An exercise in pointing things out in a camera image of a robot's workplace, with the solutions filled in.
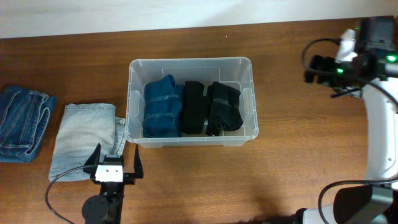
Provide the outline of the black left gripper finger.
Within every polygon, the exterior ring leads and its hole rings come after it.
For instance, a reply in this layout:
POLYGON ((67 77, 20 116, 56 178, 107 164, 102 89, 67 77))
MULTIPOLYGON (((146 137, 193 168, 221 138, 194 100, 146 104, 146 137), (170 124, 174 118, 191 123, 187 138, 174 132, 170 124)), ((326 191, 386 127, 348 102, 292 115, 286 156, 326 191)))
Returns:
POLYGON ((86 162, 84 163, 85 166, 93 166, 93 165, 97 165, 99 163, 100 160, 100 155, 101 155, 101 144, 98 143, 96 145, 95 150, 93 151, 93 153, 91 154, 91 156, 86 160, 86 162))
POLYGON ((135 151, 134 151, 134 178, 135 179, 143 179, 144 178, 144 169, 142 166, 141 158, 139 155, 139 145, 136 144, 135 151))

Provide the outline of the teal blue garment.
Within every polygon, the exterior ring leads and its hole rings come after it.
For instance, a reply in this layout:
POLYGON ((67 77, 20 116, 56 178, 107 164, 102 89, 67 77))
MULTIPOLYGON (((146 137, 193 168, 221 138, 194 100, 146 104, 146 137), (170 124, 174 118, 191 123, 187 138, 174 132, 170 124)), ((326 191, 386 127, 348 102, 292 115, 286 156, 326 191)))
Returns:
POLYGON ((145 138, 179 138, 180 113, 183 106, 184 85, 177 85, 172 75, 148 83, 144 88, 145 138))

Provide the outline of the dark grey garment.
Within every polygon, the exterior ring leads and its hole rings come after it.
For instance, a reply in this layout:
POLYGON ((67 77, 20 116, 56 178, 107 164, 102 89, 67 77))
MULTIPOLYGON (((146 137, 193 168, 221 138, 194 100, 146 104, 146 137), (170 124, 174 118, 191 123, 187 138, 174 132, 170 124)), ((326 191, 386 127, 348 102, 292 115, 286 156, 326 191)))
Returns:
POLYGON ((213 82, 207 89, 209 101, 206 134, 219 136, 220 131, 237 131, 243 125, 239 112, 241 92, 220 82, 213 82))

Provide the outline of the black garment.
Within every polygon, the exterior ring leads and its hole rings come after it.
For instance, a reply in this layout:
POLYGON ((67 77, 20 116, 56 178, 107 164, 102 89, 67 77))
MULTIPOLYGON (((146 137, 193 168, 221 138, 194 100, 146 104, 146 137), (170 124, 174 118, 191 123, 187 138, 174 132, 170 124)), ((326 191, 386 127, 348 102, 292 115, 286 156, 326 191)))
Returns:
POLYGON ((187 134, 201 134, 203 131, 206 113, 204 89, 204 84, 200 82, 185 82, 180 127, 187 134))

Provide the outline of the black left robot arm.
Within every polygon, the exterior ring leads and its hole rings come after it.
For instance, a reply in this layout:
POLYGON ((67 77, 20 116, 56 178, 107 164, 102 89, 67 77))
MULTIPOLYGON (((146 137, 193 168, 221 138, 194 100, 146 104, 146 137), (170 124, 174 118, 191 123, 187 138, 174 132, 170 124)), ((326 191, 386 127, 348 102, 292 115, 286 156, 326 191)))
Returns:
POLYGON ((83 171, 90 175, 94 184, 100 185, 100 192, 88 198, 82 206, 85 223, 120 223, 123 208, 124 188, 134 185, 137 179, 144 177, 144 169, 139 148, 134 151, 134 172, 124 172, 122 155, 106 155, 100 162, 101 145, 98 144, 85 162, 83 171))

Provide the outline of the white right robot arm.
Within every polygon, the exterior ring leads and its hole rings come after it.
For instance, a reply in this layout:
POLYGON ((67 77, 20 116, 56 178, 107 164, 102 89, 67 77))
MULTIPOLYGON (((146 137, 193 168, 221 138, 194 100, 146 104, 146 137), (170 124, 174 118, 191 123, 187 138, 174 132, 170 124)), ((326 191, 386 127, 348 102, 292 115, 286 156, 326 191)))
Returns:
POLYGON ((317 207, 302 208, 292 223, 397 223, 397 47, 395 21, 369 17, 338 39, 336 57, 314 55, 301 61, 306 83, 332 88, 332 98, 364 100, 368 119, 368 160, 363 180, 327 185, 317 207))

